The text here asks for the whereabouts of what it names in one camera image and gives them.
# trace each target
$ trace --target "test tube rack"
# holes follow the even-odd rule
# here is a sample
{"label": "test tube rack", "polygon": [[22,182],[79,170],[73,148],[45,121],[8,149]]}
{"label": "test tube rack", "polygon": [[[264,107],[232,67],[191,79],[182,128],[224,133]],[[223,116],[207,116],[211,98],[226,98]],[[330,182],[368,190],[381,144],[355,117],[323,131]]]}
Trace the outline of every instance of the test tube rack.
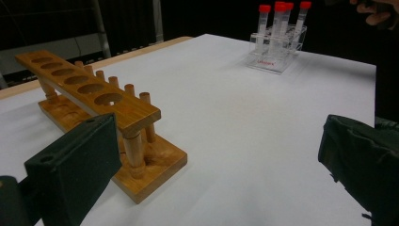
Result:
{"label": "test tube rack", "polygon": [[276,37],[272,36],[272,29],[270,26],[265,34],[251,34],[246,64],[250,68],[281,74],[302,49],[307,27],[303,26],[300,33],[295,33],[295,25],[288,24],[286,33]]}
{"label": "test tube rack", "polygon": [[94,73],[81,61],[73,65],[47,51],[15,58],[38,77],[46,96],[39,106],[63,132],[93,116],[116,115],[122,167],[112,180],[135,203],[186,165],[187,154],[155,134],[153,123],[161,119],[161,111],[151,105],[148,92],[137,98],[134,85],[122,90],[117,77],[105,82],[103,71]]}

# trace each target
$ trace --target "table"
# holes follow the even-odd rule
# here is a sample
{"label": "table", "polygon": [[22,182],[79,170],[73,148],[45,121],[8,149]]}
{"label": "table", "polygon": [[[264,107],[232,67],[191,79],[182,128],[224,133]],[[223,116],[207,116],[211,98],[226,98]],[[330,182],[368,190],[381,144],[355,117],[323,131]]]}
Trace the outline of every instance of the table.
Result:
{"label": "table", "polygon": [[[110,182],[82,225],[370,225],[317,154],[328,114],[374,124],[375,66],[300,52],[277,75],[246,67],[247,52],[203,35],[94,67],[152,95],[157,134],[188,164],[141,204]],[[37,106],[41,89],[6,95],[0,172],[21,181],[62,132]]]}

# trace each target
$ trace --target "dark background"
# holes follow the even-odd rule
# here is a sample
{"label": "dark background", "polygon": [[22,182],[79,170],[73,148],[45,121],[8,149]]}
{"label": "dark background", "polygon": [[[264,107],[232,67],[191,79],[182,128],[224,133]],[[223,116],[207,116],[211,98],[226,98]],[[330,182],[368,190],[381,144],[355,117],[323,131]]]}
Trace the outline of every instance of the dark background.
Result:
{"label": "dark background", "polygon": [[[300,1],[294,0],[290,24],[295,24]],[[257,31],[258,7],[274,1],[186,0],[162,1],[165,40],[180,36],[214,34],[249,40]],[[399,121],[399,36],[398,32],[377,30],[365,23],[367,15],[356,13],[349,0],[326,7],[313,0],[305,25],[308,27],[302,50],[374,64],[376,71],[375,114]],[[272,23],[273,13],[268,23]]]}

